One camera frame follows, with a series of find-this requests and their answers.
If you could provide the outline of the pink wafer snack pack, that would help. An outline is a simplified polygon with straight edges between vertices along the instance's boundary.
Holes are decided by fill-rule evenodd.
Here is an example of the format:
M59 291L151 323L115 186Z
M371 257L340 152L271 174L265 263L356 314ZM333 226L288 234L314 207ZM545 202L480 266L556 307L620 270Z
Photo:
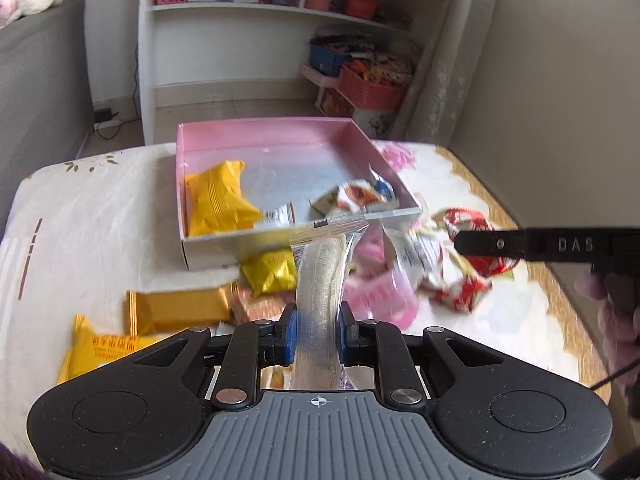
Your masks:
M419 301L395 248L383 240L360 242L343 287L343 299L360 321L378 320L408 330Z

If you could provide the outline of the clear rice cracker pack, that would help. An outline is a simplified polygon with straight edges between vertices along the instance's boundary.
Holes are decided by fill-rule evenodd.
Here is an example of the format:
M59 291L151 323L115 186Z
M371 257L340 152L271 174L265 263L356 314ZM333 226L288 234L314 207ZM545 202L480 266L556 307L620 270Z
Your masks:
M352 251L367 228L363 217L344 216L301 226L290 236L297 271L293 390L340 386L338 312Z

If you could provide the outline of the red floral snack pack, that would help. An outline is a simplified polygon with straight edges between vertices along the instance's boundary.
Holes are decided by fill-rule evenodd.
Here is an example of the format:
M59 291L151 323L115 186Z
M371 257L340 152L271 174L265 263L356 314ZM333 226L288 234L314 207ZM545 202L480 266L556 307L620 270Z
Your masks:
M426 287L437 302L450 310L471 313L491 291L492 284L465 258L447 258L428 274Z

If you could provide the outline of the silver foil snack pack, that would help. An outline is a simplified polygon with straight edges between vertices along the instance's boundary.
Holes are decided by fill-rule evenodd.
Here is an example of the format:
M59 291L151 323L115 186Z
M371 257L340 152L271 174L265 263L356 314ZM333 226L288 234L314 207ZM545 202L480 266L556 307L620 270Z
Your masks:
M292 203L277 206L262 213L262 223L268 226L290 226L295 223L295 209Z

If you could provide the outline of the large yellow snack pack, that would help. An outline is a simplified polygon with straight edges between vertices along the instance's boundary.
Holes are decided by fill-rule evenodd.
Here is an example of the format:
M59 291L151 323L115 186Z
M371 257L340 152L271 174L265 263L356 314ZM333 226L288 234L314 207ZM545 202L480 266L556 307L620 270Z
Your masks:
M225 160L199 174L186 176L191 199L188 235L251 229L264 218L262 212L242 196L242 160Z

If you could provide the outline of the white pecan snack pack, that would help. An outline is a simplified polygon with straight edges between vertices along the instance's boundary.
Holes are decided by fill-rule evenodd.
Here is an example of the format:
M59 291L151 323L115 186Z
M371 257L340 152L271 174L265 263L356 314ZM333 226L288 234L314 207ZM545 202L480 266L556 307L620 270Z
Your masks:
M309 205L323 218L328 218L393 210L399 207L399 198L393 185L369 167L364 179L335 185Z

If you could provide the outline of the red small snack pack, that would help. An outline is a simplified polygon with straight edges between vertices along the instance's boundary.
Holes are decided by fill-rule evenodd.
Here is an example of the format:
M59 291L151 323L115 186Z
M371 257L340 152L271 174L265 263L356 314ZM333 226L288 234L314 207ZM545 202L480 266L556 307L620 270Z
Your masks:
M518 259L499 254L492 236L484 235L485 231L492 231L494 227L481 212L450 208L442 214L442 222L456 251L483 278L508 273L518 263Z

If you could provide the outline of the yellow snack pack with logo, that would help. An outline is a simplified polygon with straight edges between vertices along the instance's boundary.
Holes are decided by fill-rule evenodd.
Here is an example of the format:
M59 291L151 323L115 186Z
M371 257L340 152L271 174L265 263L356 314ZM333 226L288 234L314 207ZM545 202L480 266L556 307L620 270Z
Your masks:
M160 341L160 337L99 334L85 315L74 317L72 346L64 356L58 384L96 370Z

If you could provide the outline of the gold flat wafer pack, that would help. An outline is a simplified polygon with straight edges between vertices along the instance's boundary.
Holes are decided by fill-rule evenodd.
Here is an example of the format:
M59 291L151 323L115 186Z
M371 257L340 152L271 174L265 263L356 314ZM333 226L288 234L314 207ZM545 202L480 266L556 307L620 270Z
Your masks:
M127 292L127 316L132 336L175 333L192 326L211 326L231 320L234 286L175 290L174 292Z

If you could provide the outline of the pink and silver cardboard box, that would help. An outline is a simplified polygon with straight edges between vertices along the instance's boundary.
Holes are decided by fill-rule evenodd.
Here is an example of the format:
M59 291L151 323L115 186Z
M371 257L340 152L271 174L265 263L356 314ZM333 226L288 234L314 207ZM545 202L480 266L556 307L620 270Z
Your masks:
M186 177L226 160L240 160L241 192L252 205L274 211L290 204L296 226L320 220L311 203L334 186L378 174L394 189L392 210L368 210L366 221L407 231L421 208L366 134L348 118L271 117L188 122L176 139L176 185L183 260L191 271L235 264L288 244L290 226L192 237L192 200Z

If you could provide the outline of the floral tablecloth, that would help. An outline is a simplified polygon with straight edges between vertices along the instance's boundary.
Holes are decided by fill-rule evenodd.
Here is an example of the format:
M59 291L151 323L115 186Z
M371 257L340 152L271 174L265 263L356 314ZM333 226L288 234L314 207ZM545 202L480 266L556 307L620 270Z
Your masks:
M236 266L191 271L179 240L172 144L42 168L18 188L1 243L1 426L20 430L51 388L76 315L123 333L127 292L217 287ZM585 385L605 375L552 273L520 263L469 314L422 296L415 328L440 325Z

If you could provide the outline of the pink floor basket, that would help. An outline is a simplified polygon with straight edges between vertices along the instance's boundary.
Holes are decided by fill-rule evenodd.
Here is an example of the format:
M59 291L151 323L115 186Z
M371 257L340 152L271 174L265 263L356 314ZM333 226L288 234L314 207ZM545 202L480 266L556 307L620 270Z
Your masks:
M393 112L405 99L406 87L365 81L346 65L341 68L338 91L356 108Z

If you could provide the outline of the blue storage bin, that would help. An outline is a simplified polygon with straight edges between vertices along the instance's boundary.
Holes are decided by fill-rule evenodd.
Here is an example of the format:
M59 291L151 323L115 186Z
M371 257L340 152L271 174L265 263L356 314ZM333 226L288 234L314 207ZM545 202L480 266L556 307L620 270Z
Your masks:
M336 52L318 44L309 46L308 64L324 76L338 78L342 65L351 59L352 56L349 53Z

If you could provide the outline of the grey sofa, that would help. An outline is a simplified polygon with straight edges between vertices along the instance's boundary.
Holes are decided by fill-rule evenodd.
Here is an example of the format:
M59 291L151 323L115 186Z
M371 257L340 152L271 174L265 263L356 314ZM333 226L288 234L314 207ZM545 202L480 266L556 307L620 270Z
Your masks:
M93 126L85 0L1 29L1 221L20 183L79 153Z

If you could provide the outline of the white bookshelf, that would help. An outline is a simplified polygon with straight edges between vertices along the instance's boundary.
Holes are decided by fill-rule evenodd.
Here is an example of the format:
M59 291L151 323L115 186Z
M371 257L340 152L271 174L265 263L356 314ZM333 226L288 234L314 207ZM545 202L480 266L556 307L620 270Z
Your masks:
M444 0L375 0L370 20L327 11L306 0L216 0L157 6L139 0L138 70L143 137L171 139L188 106L302 100L316 93L303 76L309 46L336 52L397 52L416 61L444 10Z

